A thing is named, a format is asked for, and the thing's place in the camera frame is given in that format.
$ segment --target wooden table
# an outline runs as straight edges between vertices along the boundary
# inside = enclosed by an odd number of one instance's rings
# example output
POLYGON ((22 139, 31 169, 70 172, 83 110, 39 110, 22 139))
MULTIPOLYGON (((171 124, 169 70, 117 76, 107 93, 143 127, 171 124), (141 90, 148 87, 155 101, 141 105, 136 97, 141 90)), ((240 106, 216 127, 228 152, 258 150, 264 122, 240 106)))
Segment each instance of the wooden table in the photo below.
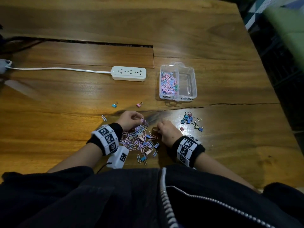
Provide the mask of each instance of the wooden table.
MULTIPOLYGON (((102 123, 124 110, 178 128, 185 111, 203 121, 186 125, 206 152, 257 188, 280 181, 304 186, 304 159, 270 85, 237 6, 216 0, 2 0, 5 37, 21 35, 127 47, 43 42, 6 56, 15 67, 73 67, 109 71, 147 69, 145 82, 64 70, 9 71, 0 88, 0 173, 46 172, 77 151, 102 123), (190 103, 159 98, 160 66, 193 67, 198 97, 190 103), (117 108, 111 107, 118 101, 117 108)), ((124 168, 172 163, 162 145, 148 165, 131 152, 124 168)), ((99 165, 107 160, 103 158, 99 165)))

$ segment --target black jacket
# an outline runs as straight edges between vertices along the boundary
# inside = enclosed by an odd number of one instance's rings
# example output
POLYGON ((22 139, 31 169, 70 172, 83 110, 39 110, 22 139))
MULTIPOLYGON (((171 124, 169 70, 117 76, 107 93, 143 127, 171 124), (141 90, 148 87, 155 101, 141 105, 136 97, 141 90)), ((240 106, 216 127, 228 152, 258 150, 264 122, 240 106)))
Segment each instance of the black jacket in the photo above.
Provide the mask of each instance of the black jacket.
POLYGON ((304 196, 273 183, 258 194, 183 165, 5 173, 2 227, 303 227, 304 196))

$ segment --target black wristband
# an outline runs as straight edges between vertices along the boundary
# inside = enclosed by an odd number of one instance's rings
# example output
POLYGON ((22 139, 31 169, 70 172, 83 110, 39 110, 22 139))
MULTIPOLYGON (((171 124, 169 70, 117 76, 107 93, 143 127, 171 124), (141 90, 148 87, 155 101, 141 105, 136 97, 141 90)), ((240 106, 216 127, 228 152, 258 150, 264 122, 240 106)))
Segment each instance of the black wristband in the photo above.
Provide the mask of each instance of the black wristband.
MULTIPOLYGON (((177 149, 179 147, 179 144, 181 143, 181 141, 186 138, 187 140, 197 144, 194 140, 190 139, 187 136, 182 136, 179 139, 176 140, 176 142, 174 142, 173 146, 172 146, 172 150, 175 152, 175 155, 177 155, 177 149)), ((197 147, 195 148, 195 150, 192 152, 192 155, 190 157, 189 160, 189 167, 193 168, 194 167, 194 162, 196 160, 196 158, 201 154, 205 152, 205 148, 202 145, 197 145, 197 147)))
MULTIPOLYGON (((114 123, 110 124, 109 126, 114 130, 114 132, 118 138, 118 141, 120 141, 121 136, 123 135, 123 128, 121 127, 121 125, 114 122, 114 123)), ((86 144, 88 144, 88 143, 94 143, 95 145, 97 145, 102 151, 102 156, 105 156, 104 147, 103 147, 101 141, 99 140, 99 138, 96 137, 96 135, 93 134, 92 137, 87 141, 86 144)))

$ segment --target plastic storage box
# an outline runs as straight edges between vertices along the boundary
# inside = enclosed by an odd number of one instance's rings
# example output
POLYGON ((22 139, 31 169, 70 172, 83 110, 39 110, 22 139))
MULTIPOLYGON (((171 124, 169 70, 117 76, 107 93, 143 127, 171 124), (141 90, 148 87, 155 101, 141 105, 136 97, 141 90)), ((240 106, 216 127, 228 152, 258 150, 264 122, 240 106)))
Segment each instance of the plastic storage box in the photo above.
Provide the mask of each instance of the plastic storage box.
POLYGON ((197 97, 196 80, 194 69, 185 67, 181 62, 171 62, 170 65, 162 65, 159 75, 159 97, 175 101, 192 101, 197 97), (172 75, 176 79, 176 91, 168 94, 163 91, 162 74, 172 75))

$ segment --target power strip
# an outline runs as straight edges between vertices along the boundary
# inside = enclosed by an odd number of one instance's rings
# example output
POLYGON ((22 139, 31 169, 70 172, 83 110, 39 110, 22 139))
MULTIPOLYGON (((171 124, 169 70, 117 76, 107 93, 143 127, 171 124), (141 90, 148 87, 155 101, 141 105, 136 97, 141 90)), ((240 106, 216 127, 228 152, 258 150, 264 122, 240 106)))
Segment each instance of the power strip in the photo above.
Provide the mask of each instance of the power strip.
POLYGON ((114 80, 145 81, 147 70, 137 67, 113 66, 111 75, 114 80))
POLYGON ((111 71, 97 71, 97 70, 81 70, 63 67, 47 67, 47 68, 13 68, 11 67, 12 61, 0 59, 0 74, 5 73, 6 69, 13 70, 73 70, 91 73, 106 73, 111 74, 114 80, 127 80, 127 81, 145 81, 147 70, 145 68, 127 67, 127 66, 113 66, 111 71))

